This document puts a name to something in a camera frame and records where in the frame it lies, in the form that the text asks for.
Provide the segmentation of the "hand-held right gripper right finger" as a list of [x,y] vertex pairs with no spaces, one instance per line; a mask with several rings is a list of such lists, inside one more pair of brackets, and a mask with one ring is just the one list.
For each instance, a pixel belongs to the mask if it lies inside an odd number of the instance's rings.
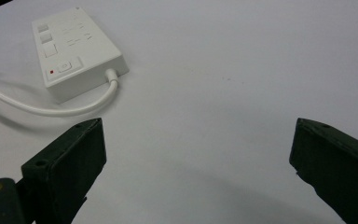
[[299,118],[289,157],[346,224],[358,224],[358,140],[319,121]]

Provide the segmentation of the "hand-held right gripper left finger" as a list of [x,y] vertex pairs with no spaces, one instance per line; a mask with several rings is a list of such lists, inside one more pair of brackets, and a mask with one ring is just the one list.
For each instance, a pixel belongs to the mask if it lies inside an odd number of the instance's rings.
[[105,164],[103,121],[71,127],[21,167],[26,220],[71,224]]

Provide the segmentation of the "white power strip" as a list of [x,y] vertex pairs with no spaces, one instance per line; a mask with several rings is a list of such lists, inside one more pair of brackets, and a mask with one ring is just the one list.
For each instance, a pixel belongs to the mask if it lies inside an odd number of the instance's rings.
[[123,54],[81,7],[32,22],[44,84],[61,104],[129,72]]

